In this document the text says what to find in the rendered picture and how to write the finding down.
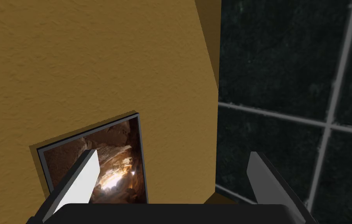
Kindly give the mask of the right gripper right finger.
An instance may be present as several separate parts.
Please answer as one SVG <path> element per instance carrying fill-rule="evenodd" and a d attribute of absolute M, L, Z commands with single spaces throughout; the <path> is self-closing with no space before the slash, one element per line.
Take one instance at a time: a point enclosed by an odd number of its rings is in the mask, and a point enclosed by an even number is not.
<path fill-rule="evenodd" d="M 291 224 L 317 224 L 300 198 L 262 152 L 250 153 L 246 173 L 258 204 L 284 206 Z"/>

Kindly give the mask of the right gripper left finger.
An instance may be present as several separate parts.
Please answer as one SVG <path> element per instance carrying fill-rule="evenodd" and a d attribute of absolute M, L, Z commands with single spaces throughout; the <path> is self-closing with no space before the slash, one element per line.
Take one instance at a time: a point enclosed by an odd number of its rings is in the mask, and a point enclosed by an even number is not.
<path fill-rule="evenodd" d="M 26 224 L 60 224 L 74 218 L 73 207 L 89 203 L 99 173 L 97 151 L 85 150 Z"/>

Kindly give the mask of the framed brown cave picture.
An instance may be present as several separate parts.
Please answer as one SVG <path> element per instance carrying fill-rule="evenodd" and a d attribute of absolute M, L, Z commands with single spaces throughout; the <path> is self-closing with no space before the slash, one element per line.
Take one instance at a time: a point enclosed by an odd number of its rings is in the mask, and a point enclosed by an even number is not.
<path fill-rule="evenodd" d="M 86 150 L 95 150 L 99 163 L 90 203 L 148 203 L 139 113 L 130 111 L 31 145 L 45 196 Z"/>

